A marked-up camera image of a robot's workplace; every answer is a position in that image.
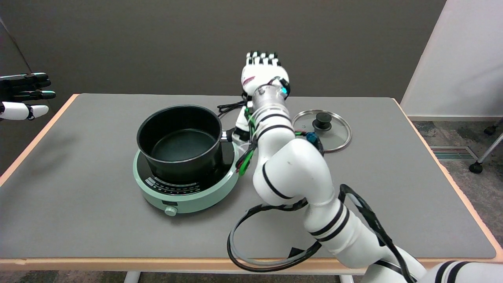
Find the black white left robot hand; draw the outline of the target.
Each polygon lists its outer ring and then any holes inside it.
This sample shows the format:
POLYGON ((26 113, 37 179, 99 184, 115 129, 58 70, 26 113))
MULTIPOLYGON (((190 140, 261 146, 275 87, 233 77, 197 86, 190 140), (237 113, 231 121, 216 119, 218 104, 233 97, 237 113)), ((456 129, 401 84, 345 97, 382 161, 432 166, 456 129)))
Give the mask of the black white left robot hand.
POLYGON ((45 91, 51 81, 45 72, 1 76, 0 79, 0 120, 32 121, 49 112, 42 104, 27 104, 27 101, 56 98, 54 91, 45 91))

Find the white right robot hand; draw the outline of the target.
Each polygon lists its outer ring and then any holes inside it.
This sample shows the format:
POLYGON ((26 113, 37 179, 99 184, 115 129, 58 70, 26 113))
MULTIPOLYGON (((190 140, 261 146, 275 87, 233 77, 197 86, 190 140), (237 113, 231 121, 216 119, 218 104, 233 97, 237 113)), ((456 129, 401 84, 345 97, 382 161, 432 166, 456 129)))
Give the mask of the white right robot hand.
POLYGON ((276 52, 248 52, 240 82, 243 94, 240 113, 232 133, 234 143, 245 143, 250 139, 246 108, 252 105, 253 96, 261 86, 272 85, 284 100, 289 97, 291 91, 288 73, 282 67, 276 52))

